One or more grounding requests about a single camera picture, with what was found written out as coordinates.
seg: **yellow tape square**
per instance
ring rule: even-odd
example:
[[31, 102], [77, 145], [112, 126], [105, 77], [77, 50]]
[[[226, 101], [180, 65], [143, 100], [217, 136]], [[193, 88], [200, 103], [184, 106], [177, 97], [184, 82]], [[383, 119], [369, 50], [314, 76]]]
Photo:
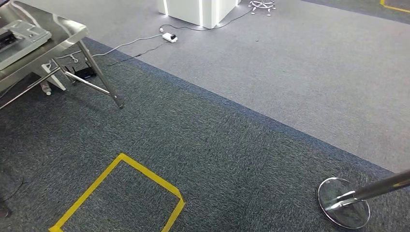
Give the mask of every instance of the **yellow tape square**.
[[402, 8], [397, 8], [397, 7], [394, 7], [394, 6], [389, 6], [389, 5], [386, 5], [386, 0], [380, 0], [380, 4], [381, 4], [382, 6], [384, 6], [384, 7], [386, 7], [386, 8], [389, 8], [389, 9], [393, 9], [393, 10], [397, 10], [397, 11], [403, 11], [403, 12], [410, 13], [410, 10], [407, 10], [407, 9], [402, 9]]
[[161, 185], [166, 190], [170, 191], [172, 194], [179, 198], [178, 204], [176, 204], [176, 207], [172, 211], [167, 223], [161, 230], [161, 232], [168, 232], [185, 205], [181, 193], [175, 186], [171, 185], [166, 180], [162, 179], [161, 177], [153, 173], [151, 170], [144, 167], [143, 165], [141, 165], [140, 163], [131, 159], [123, 153], [120, 153], [114, 159], [114, 161], [101, 173], [99, 177], [97, 177], [97, 179], [91, 184], [91, 186], [83, 193], [83, 195], [81, 195], [81, 197], [78, 198], [78, 200], [67, 210], [67, 212], [65, 212], [65, 214], [60, 218], [60, 220], [58, 220], [57, 223], [48, 230], [50, 232], [64, 232], [61, 229], [64, 223], [74, 214], [74, 212], [81, 206], [81, 204], [87, 199], [87, 197], [98, 187], [98, 185], [108, 176], [108, 174], [119, 164], [120, 161], [126, 162], [127, 164], [137, 169], [142, 174], [144, 174], [151, 180], [155, 181], [157, 184]]

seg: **white connector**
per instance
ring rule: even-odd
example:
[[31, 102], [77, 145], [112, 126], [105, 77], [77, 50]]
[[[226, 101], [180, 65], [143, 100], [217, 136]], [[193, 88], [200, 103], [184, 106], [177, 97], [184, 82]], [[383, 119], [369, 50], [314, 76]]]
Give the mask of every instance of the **white connector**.
[[170, 34], [170, 33], [165, 33], [165, 34], [163, 34], [162, 35], [162, 37], [165, 39], [165, 40], [167, 40], [167, 41], [169, 41], [169, 42], [171, 42], [171, 43], [175, 43], [177, 40], [178, 40], [178, 37], [176, 36], [176, 35], [172, 35], [172, 34]]

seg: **stanchion post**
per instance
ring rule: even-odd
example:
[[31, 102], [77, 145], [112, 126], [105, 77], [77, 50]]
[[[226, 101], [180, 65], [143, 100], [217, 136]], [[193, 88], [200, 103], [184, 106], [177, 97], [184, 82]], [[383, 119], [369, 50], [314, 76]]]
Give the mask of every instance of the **stanchion post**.
[[349, 181], [332, 177], [319, 185], [317, 197], [320, 207], [330, 220], [348, 229], [358, 229], [365, 226], [370, 218], [366, 200], [407, 186], [410, 186], [410, 170], [357, 190]]

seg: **black cable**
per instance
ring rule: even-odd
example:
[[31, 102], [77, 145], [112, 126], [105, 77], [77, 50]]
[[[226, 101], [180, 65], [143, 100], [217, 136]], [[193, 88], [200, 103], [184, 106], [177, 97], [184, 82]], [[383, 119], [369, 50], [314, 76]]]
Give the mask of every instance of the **black cable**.
[[107, 67], [113, 66], [113, 65], [116, 65], [116, 64], [119, 64], [119, 63], [121, 63], [121, 62], [130, 60], [130, 59], [132, 59], [132, 58], [140, 57], [140, 56], [142, 56], [142, 55], [144, 55], [144, 54], [147, 54], [147, 53], [150, 52], [150, 51], [154, 51], [155, 49], [161, 47], [162, 45], [164, 45], [164, 44], [166, 44], [166, 43], [168, 43], [168, 42], [162, 43], [162, 44], [160, 44], [159, 46], [157, 46], [156, 48], [149, 49], [149, 50], [147, 50], [147, 51], [145, 51], [145, 52], [143, 52], [143, 53], [140, 53], [140, 54], [138, 54], [138, 55], [136, 55], [136, 56], [133, 56], [133, 57], [130, 57], [130, 58], [128, 58], [128, 59], [123, 59], [123, 60], [117, 61], [117, 62], [115, 62], [115, 63], [113, 63], [113, 64], [109, 64], [109, 65], [107, 65]]
[[16, 83], [14, 83], [14, 84], [12, 84], [10, 87], [8, 87], [7, 89], [5, 89], [5, 90], [3, 90], [3, 91], [1, 91], [0, 92], [0, 99], [2, 98], [2, 97], [4, 97], [14, 86], [16, 86], [19, 82], [21, 82], [22, 81], [22, 79], [21, 80], [19, 80], [19, 81], [17, 81]]
[[175, 28], [175, 29], [184, 29], [184, 28], [186, 28], [186, 29], [195, 30], [195, 31], [215, 30], [215, 29], [222, 28], [222, 27], [224, 27], [224, 26], [230, 24], [231, 22], [233, 22], [233, 21], [235, 21], [235, 20], [237, 20], [237, 19], [242, 18], [243, 16], [247, 15], [247, 14], [250, 13], [251, 11], [252, 11], [252, 10], [250, 10], [250, 11], [244, 13], [243, 15], [239, 16], [238, 18], [232, 19], [231, 21], [229, 21], [229, 22], [226, 23], [225, 25], [220, 26], [220, 27], [217, 27], [217, 28], [210, 28], [210, 29], [208, 28], [208, 29], [202, 29], [202, 30], [200, 30], [200, 29], [194, 29], [194, 28], [189, 28], [189, 27], [175, 27], [175, 26], [172, 26], [171, 24], [163, 24], [160, 28], [162, 28], [163, 26], [169, 26], [169, 27], [172, 27], [172, 28]]
[[[193, 29], [193, 28], [189, 28], [189, 27], [179, 27], [179, 28], [178, 28], [178, 27], [174, 27], [174, 26], [172, 26], [171, 24], [163, 24], [163, 25], [161, 26], [161, 28], [162, 28], [163, 26], [170, 26], [170, 27], [175, 28], [175, 29], [183, 29], [183, 28], [186, 28], [186, 29], [195, 30], [195, 31], [215, 30], [215, 29], [222, 28], [222, 27], [224, 27], [224, 26], [226, 26], [226, 25], [230, 24], [231, 22], [233, 22], [233, 21], [235, 21], [235, 20], [237, 20], [237, 19], [242, 18], [243, 16], [247, 15], [247, 14], [248, 14], [248, 13], [250, 13], [251, 11], [252, 11], [252, 10], [250, 10], [250, 11], [248, 11], [248, 12], [244, 13], [243, 15], [241, 15], [241, 16], [239, 16], [239, 17], [237, 17], [237, 18], [231, 19], [228, 23], [226, 23], [226, 24], [225, 24], [225, 25], [223, 25], [223, 26], [220, 26], [220, 27], [217, 27], [217, 28], [212, 28], [212, 29], [203, 29], [203, 30], [198, 30], [198, 29]], [[138, 55], [136, 55], [136, 56], [133, 56], [133, 57], [130, 57], [130, 58], [128, 58], [128, 59], [124, 59], [124, 60], [121, 60], [121, 61], [115, 62], [115, 63], [113, 63], [113, 64], [109, 64], [109, 65], [107, 65], [107, 67], [110, 67], [110, 66], [113, 66], [113, 65], [116, 65], [116, 64], [122, 63], [122, 62], [127, 61], [127, 60], [130, 60], [130, 59], [132, 59], [132, 58], [137, 58], [137, 57], [140, 57], [140, 56], [142, 56], [142, 55], [144, 55], [144, 54], [146, 54], [146, 53], [148, 53], [148, 52], [150, 52], [150, 51], [153, 51], [153, 50], [155, 50], [155, 49], [157, 49], [157, 48], [161, 47], [162, 45], [164, 45], [164, 44], [166, 44], [166, 43], [168, 43], [168, 42], [162, 43], [162, 44], [160, 44], [159, 46], [157, 46], [156, 48], [149, 49], [149, 50], [147, 50], [146, 52], [140, 53], [140, 54], [138, 54]]]
[[6, 200], [12, 198], [12, 197], [17, 193], [17, 191], [21, 188], [21, 186], [22, 186], [23, 184], [25, 184], [24, 178], [21, 178], [21, 183], [20, 183], [20, 185], [15, 189], [15, 191], [12, 193], [12, 195], [10, 195], [8, 198], [2, 200], [0, 203], [3, 203], [3, 202], [5, 202]]

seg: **dark gray carpet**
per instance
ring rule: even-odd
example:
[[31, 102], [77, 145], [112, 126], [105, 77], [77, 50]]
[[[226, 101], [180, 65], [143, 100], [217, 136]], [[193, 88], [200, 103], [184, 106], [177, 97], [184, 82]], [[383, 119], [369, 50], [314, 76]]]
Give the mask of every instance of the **dark gray carpet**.
[[393, 6], [399, 9], [410, 11], [410, 1], [409, 0], [386, 0], [385, 4], [388, 6]]
[[[380, 5], [380, 0], [303, 0], [320, 5], [357, 12], [365, 15], [390, 19], [410, 24], [410, 14], [407, 12], [388, 9]], [[410, 10], [409, 0], [386, 0], [386, 5]]]
[[[109, 49], [86, 44], [92, 53]], [[53, 226], [119, 152], [181, 191], [186, 205], [174, 232], [344, 231], [322, 215], [318, 184], [338, 176], [364, 185], [391, 174], [136, 59], [108, 67], [127, 58], [114, 52], [97, 60], [125, 99], [123, 110], [78, 85], [51, 96], [35, 88], [0, 111], [0, 196], [25, 182], [7, 201], [13, 214], [0, 218], [0, 231]], [[156, 232], [176, 202], [121, 163], [63, 230]], [[371, 220], [360, 231], [409, 231], [408, 191], [369, 204]]]

